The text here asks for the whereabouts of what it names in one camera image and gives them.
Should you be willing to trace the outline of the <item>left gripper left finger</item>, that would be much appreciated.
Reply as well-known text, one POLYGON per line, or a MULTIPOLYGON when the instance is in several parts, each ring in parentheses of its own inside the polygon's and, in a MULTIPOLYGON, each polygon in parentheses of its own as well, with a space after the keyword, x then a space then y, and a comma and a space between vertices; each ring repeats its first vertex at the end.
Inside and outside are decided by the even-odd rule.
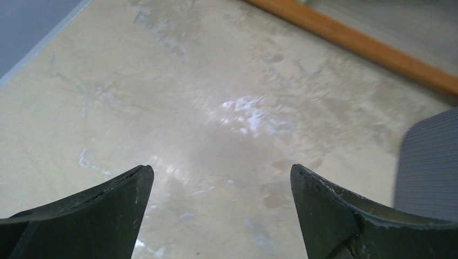
POLYGON ((131 258, 153 181, 152 167, 139 165, 1 219, 1 258, 131 258))

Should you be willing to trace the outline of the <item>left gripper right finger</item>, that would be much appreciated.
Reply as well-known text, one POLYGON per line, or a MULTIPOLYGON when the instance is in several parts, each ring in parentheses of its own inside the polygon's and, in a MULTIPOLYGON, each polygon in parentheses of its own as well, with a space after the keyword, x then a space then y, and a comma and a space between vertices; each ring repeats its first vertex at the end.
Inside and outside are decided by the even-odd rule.
POLYGON ((457 258, 457 223, 405 213, 300 164, 291 189, 309 258, 457 258))

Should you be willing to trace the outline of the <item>grey mesh waste bin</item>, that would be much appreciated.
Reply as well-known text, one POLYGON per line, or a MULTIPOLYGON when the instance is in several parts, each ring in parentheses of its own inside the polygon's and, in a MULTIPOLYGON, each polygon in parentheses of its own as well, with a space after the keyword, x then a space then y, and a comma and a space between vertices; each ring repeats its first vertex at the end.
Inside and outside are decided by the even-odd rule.
POLYGON ((457 221, 457 108, 417 122, 404 135, 394 208, 457 221))

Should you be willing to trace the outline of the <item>wooden slatted shelf rack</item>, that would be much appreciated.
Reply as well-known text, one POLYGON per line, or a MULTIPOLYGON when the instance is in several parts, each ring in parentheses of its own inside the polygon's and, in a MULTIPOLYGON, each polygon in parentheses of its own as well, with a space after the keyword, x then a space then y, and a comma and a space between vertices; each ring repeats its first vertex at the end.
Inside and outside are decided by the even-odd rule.
POLYGON ((457 77, 298 1, 247 1, 301 29, 436 91, 457 97, 457 77))

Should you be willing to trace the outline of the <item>aluminium table edge rail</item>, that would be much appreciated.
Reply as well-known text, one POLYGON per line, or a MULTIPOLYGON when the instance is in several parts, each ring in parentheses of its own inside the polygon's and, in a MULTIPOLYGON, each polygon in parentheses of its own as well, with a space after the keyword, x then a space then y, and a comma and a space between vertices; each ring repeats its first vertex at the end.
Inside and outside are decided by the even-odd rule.
POLYGON ((1 86, 90 3, 90 0, 1 0, 1 86))

